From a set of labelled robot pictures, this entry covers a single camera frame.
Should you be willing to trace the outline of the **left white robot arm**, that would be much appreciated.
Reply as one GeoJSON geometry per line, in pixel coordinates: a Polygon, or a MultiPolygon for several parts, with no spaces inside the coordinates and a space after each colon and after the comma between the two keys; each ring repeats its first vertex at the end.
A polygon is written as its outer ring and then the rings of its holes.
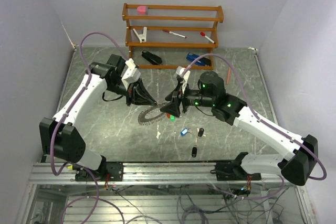
{"type": "Polygon", "coordinates": [[[127,105],[155,106],[148,93],[138,66],[132,59],[111,55],[107,63],[93,62],[69,101],[51,119],[39,124],[43,152],[52,157],[88,168],[94,180],[107,175],[106,160],[91,151],[78,129],[95,102],[106,91],[125,97],[127,105]]]}

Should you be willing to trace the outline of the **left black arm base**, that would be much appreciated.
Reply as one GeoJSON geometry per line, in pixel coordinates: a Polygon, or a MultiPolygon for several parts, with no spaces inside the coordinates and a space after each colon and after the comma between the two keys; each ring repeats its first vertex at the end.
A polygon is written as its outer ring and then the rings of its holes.
{"type": "MultiPolygon", "coordinates": [[[[120,162],[107,162],[99,167],[98,170],[91,170],[98,182],[121,182],[123,179],[124,166],[120,162]]],[[[93,182],[92,176],[84,169],[76,168],[75,181],[93,182]]]]}

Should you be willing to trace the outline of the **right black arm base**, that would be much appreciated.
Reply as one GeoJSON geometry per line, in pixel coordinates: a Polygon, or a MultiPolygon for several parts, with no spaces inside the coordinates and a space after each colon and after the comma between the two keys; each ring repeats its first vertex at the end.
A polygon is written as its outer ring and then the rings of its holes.
{"type": "Polygon", "coordinates": [[[216,176],[217,181],[261,180],[260,173],[248,174],[234,161],[217,162],[210,173],[216,176]]]}

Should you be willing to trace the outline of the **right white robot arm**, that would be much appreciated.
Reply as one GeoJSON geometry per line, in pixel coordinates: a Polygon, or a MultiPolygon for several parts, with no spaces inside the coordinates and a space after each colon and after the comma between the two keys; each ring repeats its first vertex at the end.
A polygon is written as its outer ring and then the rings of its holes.
{"type": "Polygon", "coordinates": [[[280,175],[297,186],[306,184],[318,158],[318,140],[314,136],[286,131],[250,109],[244,100],[225,91],[224,80],[214,71],[201,74],[196,90],[189,88],[189,73],[183,71],[178,67],[177,86],[166,96],[168,103],[161,112],[179,117],[191,106],[210,108],[218,120],[249,132],[276,151],[274,155],[241,154],[231,167],[236,179],[264,173],[280,175]]]}

